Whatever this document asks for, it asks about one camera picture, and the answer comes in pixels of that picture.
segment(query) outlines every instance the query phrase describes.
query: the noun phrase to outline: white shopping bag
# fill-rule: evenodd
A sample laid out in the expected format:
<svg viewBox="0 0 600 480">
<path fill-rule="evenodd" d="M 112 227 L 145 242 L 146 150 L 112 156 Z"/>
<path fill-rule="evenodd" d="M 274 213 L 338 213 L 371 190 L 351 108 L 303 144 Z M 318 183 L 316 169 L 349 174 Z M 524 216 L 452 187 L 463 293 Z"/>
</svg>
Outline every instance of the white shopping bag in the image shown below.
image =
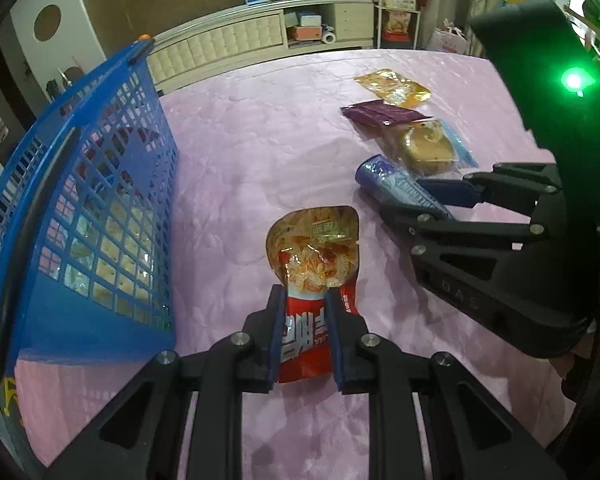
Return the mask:
<svg viewBox="0 0 600 480">
<path fill-rule="evenodd" d="M 453 54 L 465 54 L 469 48 L 469 42 L 462 35 L 462 30 L 454 27 L 453 23 L 444 21 L 445 28 L 435 28 L 427 43 L 427 50 L 434 52 L 452 52 Z"/>
</svg>

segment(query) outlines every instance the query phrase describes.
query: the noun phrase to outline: toilet paper roll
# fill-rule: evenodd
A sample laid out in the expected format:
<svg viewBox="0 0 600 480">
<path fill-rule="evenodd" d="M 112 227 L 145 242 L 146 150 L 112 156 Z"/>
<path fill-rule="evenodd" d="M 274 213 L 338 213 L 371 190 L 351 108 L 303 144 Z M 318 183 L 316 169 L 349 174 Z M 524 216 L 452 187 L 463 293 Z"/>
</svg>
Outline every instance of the toilet paper roll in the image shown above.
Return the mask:
<svg viewBox="0 0 600 480">
<path fill-rule="evenodd" d="M 334 44 L 336 42 L 336 35 L 333 32 L 324 32 L 320 40 L 327 45 Z"/>
</svg>

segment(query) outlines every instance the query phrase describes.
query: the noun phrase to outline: pink sheet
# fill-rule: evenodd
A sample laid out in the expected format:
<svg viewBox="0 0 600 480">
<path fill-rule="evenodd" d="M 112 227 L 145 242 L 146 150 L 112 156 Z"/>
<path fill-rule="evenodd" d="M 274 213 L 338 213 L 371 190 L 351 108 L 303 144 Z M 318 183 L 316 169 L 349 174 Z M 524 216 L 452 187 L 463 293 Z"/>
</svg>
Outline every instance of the pink sheet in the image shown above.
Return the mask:
<svg viewBox="0 0 600 480">
<path fill-rule="evenodd" d="M 246 67 L 168 94 L 162 106 L 180 149 L 172 240 L 177 350 L 206 350 L 264 307 L 276 282 L 264 251 L 273 222 L 300 208 L 352 205 L 361 227 L 358 309 L 369 329 L 415 354 L 451 352 L 547 444 L 572 410 L 557 374 L 416 286 L 408 258 L 353 179 L 379 149 L 339 108 L 372 99 L 352 79 L 385 67 L 432 90 L 420 111 L 450 121 L 481 168 L 552 160 L 524 131 L 491 64 L 471 57 L 329 52 Z M 479 206 L 462 218 L 518 216 Z M 40 459 L 53 460 L 139 366 L 19 362 L 20 408 Z M 330 376 L 246 395 L 243 432 L 246 479 L 367 477 L 366 397 L 341 396 Z"/>
</svg>

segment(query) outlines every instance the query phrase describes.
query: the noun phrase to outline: orange box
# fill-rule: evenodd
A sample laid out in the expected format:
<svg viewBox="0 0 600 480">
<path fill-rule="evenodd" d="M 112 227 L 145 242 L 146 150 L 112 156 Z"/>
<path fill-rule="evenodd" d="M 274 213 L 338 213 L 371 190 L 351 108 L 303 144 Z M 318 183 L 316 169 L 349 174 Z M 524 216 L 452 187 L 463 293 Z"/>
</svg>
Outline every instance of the orange box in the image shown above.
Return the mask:
<svg viewBox="0 0 600 480">
<path fill-rule="evenodd" d="M 322 37 L 322 27 L 300 27 L 299 25 L 296 25 L 290 29 L 292 40 L 319 40 Z"/>
</svg>

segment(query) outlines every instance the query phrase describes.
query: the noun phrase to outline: white door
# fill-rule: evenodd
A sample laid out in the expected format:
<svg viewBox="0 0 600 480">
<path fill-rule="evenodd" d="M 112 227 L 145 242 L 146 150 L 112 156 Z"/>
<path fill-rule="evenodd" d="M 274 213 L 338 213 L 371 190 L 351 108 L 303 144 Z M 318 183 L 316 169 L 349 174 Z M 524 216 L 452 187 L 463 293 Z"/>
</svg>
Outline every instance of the white door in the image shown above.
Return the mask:
<svg viewBox="0 0 600 480">
<path fill-rule="evenodd" d="M 82 0 L 18 0 L 11 19 L 31 71 L 45 91 L 50 80 L 64 88 L 59 71 L 75 79 L 106 59 Z"/>
</svg>

